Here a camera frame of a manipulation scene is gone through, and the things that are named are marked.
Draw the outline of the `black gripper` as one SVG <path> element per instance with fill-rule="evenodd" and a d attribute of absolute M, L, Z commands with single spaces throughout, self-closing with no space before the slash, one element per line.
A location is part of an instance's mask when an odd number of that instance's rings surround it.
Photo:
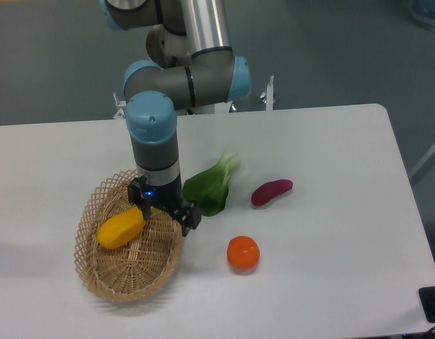
<path fill-rule="evenodd" d="M 172 182 L 161 186 L 148 184 L 144 176 L 135 177 L 127 186 L 127 195 L 129 203 L 142 212 L 145 221 L 151 217 L 151 207 L 174 212 L 172 219 L 181 225 L 183 237 L 195 230 L 201 222 L 199 205 L 182 201 L 180 174 Z"/>

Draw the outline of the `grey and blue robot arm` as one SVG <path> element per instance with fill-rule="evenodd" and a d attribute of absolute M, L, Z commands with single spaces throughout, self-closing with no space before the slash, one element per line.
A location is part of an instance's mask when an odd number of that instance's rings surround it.
<path fill-rule="evenodd" d="M 177 114 L 248 97 L 249 64 L 233 52 L 222 1 L 102 1 L 100 6 L 116 30 L 152 26 L 186 40 L 185 52 L 169 61 L 133 62 L 123 92 L 138 173 L 128 187 L 129 203 L 145 220 L 153 208 L 165 211 L 187 234 L 201 214 L 197 203 L 181 197 Z"/>

